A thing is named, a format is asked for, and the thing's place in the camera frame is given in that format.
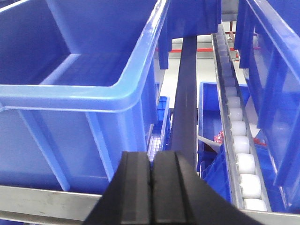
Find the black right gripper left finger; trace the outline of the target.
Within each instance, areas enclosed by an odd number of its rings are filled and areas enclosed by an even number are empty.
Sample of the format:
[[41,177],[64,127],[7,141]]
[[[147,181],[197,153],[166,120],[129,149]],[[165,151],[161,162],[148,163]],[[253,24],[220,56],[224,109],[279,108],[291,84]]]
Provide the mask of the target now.
[[146,152],[123,152],[105,193],[85,225],[149,225],[150,162]]

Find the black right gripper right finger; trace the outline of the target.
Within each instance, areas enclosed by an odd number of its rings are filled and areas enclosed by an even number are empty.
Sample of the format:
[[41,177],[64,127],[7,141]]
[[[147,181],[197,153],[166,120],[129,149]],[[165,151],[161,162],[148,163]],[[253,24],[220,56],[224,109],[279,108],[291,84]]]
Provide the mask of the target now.
[[156,154],[152,169],[152,224],[257,225],[197,176],[180,154]]

